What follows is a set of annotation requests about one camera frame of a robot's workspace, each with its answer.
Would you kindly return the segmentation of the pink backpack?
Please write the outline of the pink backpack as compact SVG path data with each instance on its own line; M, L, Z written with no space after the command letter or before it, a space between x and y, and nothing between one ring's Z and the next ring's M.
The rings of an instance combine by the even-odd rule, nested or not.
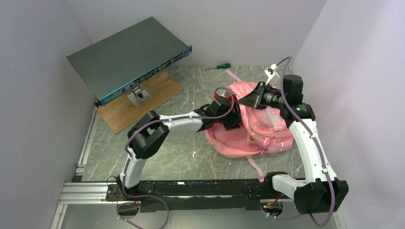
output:
M221 155L228 158L247 158L256 169L259 182L263 182L265 175L254 161L253 155L276 154L289 150L294 138L279 109L269 106L264 110L257 110L243 105L240 110L242 118L240 128L225 130L222 124L215 124L204 133L208 142ZM255 144L247 142L247 134L255 139Z

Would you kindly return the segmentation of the orange bottom book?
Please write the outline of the orange bottom book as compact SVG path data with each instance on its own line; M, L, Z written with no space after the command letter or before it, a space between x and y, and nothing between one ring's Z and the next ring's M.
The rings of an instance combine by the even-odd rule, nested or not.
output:
M255 139L250 134L247 134L247 142L250 144L256 143Z

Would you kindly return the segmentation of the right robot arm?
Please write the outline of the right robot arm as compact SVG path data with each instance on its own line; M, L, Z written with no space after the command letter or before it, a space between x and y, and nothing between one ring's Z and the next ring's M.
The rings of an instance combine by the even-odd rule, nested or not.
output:
M263 110L272 107L280 110L294 141L297 144L305 171L305 181L296 180L282 172L267 175L270 181L263 185L269 198L282 193L294 201L299 214L335 212L349 191L348 183L339 180L329 164L317 131L312 107L303 100L303 80L298 75L286 75L281 87L276 89L259 82L246 96L240 98L240 106Z

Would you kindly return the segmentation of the wooden board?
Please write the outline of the wooden board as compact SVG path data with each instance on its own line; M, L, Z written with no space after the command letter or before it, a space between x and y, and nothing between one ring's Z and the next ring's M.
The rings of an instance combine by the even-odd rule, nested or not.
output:
M157 109L158 106L183 91L183 87L166 71L153 76L142 83L140 87L146 89L151 95L151 99L141 106L135 107L127 98L127 95L132 92L130 89L107 105L96 109L114 134L123 131L142 118L148 111Z

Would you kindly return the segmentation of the green handled screwdriver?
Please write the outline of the green handled screwdriver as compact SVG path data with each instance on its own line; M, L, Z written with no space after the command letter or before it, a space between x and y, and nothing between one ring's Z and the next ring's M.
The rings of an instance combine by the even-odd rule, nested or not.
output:
M214 66L214 67L211 67L211 68L207 68L207 69L205 69L205 70L228 69L228 68L230 68L230 67L231 67L231 64L230 64L230 63L223 63L223 64L220 64L220 65L216 65L216 66Z

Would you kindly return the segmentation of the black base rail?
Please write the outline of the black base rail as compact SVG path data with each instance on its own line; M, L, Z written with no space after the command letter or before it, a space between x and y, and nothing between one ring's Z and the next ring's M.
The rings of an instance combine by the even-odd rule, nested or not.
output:
M158 210L260 210L270 202L280 205L286 196L258 179L143 180L136 192L125 196L117 184L107 186L107 202L133 201L142 213Z

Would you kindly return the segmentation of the grey network switch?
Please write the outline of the grey network switch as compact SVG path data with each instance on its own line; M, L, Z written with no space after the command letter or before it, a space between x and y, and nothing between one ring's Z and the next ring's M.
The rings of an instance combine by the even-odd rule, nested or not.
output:
M192 46L149 17L68 55L67 60L95 95L99 108L191 52Z

